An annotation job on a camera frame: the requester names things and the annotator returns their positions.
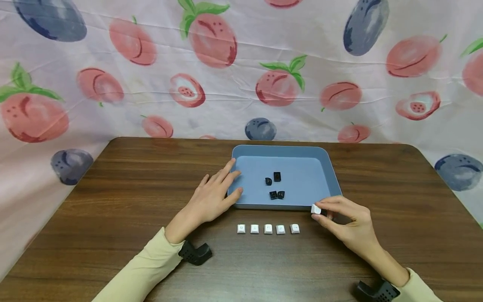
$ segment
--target blue tray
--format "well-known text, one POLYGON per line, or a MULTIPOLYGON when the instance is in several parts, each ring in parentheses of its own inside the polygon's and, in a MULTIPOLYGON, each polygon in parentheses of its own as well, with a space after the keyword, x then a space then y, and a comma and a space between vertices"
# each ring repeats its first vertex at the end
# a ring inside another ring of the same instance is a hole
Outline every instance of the blue tray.
POLYGON ((238 145, 233 148, 232 169, 241 175, 228 194, 243 187, 235 204, 241 209, 308 210, 323 198, 341 195, 341 188, 326 150, 320 147, 238 145), (281 173, 281 182, 273 181, 281 173), (272 185, 265 184, 265 177, 272 185), (285 191, 284 199, 270 199, 270 191, 285 191))

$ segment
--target cream sleeve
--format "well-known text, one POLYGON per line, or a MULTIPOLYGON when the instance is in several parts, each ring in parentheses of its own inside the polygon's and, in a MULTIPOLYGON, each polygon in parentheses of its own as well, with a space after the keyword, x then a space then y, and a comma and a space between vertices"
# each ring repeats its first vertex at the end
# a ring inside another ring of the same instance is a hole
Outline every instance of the cream sleeve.
POLYGON ((154 286, 180 263, 178 253, 184 243, 170 244, 161 228, 92 302, 143 302, 154 286))
POLYGON ((407 270, 410 273, 409 281, 397 288, 401 294, 393 302, 442 302, 418 274, 412 269, 407 270))

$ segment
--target white keycap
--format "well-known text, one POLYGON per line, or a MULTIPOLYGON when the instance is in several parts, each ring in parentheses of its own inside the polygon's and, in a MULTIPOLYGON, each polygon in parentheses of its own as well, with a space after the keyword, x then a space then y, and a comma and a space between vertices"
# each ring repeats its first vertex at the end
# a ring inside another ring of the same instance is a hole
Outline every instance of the white keycap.
POLYGON ((294 224, 291 224, 290 225, 290 232, 292 234, 299 234, 300 233, 300 229, 298 228, 298 224, 297 223, 294 223, 294 224))
POLYGON ((239 224, 237 227, 237 234, 245 234, 245 225, 239 224))
POLYGON ((320 214, 322 210, 316 206, 315 204, 312 205, 312 209, 310 210, 310 213, 312 214, 320 214))
POLYGON ((265 225, 265 231, 264 231, 265 234, 273 234, 273 230, 272 230, 272 227, 271 227, 271 224, 266 224, 265 225))
POLYGON ((258 234, 258 224, 252 224, 250 226, 250 233, 252 233, 252 234, 258 234))
POLYGON ((285 227, 284 226, 277 226, 277 235, 285 234, 285 227))

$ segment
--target table surface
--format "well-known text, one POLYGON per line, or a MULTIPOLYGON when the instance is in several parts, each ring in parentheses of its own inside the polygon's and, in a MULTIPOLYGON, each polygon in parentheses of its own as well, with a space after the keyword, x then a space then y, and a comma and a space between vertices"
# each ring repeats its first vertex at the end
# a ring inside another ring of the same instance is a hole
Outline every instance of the table surface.
MULTIPOLYGON (((238 144, 324 148, 387 251, 442 300, 483 301, 483 231, 412 146, 149 138, 110 142, 0 284, 0 301, 91 301, 238 144)), ((182 262, 147 301, 355 301, 354 284, 376 280, 307 212, 230 209, 190 239, 213 257, 182 262), (237 235, 240 223, 301 233, 237 235)))

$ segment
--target black wrist device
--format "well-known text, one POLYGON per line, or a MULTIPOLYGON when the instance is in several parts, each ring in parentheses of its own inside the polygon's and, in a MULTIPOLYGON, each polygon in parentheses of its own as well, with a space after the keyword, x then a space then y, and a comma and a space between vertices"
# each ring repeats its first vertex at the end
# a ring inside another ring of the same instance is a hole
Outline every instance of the black wrist device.
POLYGON ((384 279, 377 289, 372 289, 362 281, 357 285, 357 297, 363 302, 390 302, 399 295, 399 290, 384 279))
POLYGON ((206 260, 211 258, 213 253, 206 243, 199 248, 195 248, 191 242, 186 240, 178 255, 191 264, 202 265, 206 260))

